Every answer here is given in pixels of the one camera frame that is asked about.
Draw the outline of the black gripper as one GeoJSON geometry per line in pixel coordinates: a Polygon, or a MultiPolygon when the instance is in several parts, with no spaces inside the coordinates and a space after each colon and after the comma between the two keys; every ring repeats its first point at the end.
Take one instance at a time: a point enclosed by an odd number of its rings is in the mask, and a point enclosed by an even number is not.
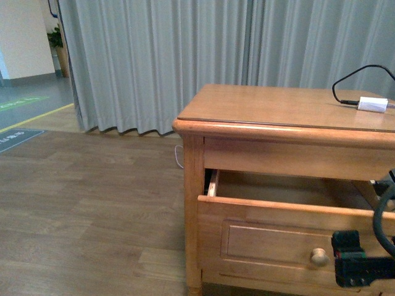
{"type": "Polygon", "coordinates": [[[394,259],[366,256],[358,231],[335,231],[331,245],[335,279],[340,287],[367,287],[378,280],[394,279],[394,259]]]}

